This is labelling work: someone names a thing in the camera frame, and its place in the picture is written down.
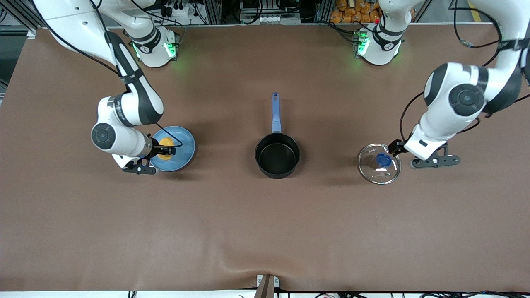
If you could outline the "yellow potato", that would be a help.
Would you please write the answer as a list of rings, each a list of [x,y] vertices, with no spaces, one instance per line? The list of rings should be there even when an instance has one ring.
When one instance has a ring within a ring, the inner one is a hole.
[[[165,138],[162,138],[160,141],[159,141],[159,145],[161,146],[165,146],[165,147],[173,147],[175,145],[174,143],[174,140],[172,137],[165,137]],[[161,160],[170,160],[172,158],[172,155],[169,154],[158,154],[157,155],[158,158],[160,158]]]

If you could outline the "glass lid with blue knob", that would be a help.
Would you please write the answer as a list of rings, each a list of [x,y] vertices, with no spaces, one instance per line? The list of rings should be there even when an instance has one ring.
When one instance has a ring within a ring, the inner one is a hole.
[[[387,185],[399,177],[402,163],[397,155],[390,154],[387,145],[369,144],[359,152],[357,168],[370,183]]]

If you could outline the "blue round plate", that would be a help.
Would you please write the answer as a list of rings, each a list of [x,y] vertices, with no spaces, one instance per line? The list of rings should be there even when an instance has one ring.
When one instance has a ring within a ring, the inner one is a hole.
[[[195,139],[189,130],[180,126],[165,127],[164,130],[157,131],[153,138],[158,142],[165,137],[172,137],[176,145],[176,154],[170,160],[161,160],[155,155],[151,158],[151,164],[160,171],[172,172],[185,168],[195,155]]]

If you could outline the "brown table cloth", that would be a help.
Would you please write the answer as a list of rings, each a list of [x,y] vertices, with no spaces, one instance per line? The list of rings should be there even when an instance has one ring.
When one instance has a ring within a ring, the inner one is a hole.
[[[462,162],[358,172],[445,62],[480,65],[449,25],[413,25],[374,67],[325,25],[191,28],[178,60],[144,68],[162,126],[197,142],[178,172],[122,172],[91,142],[109,70],[39,30],[0,106],[0,296],[7,291],[225,290],[271,274],[291,291],[530,292],[530,98],[449,142]],[[263,174],[254,150],[282,130],[294,172]]]

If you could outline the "white power strip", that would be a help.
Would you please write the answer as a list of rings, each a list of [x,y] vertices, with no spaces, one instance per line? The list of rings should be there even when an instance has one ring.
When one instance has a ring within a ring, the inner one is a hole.
[[[167,3],[165,6],[163,6],[163,9],[161,9],[161,15],[164,18],[187,18],[190,17],[193,13],[191,12],[191,8],[189,5],[189,2],[172,2]]]

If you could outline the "bag of orange buns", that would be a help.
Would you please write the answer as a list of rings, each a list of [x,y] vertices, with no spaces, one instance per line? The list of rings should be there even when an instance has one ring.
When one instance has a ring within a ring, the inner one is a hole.
[[[374,23],[382,17],[377,0],[335,0],[331,23]]]

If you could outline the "grey connector block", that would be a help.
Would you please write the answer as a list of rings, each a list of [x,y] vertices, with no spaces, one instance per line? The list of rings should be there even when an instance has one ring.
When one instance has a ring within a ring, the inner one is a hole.
[[[240,24],[243,25],[269,25],[278,24],[281,22],[282,16],[280,14],[271,13],[256,13],[252,12],[249,14],[241,13]]]

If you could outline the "metal table clamp bracket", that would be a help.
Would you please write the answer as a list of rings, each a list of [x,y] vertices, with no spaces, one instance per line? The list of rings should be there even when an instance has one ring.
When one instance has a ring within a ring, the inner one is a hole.
[[[280,288],[280,280],[274,275],[257,275],[257,290],[253,298],[277,298],[276,289]]]

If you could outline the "aluminium frame profile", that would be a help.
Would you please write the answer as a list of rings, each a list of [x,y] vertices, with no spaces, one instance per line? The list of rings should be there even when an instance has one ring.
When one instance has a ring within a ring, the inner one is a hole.
[[[34,39],[45,28],[34,0],[0,0],[0,36],[28,36]]]

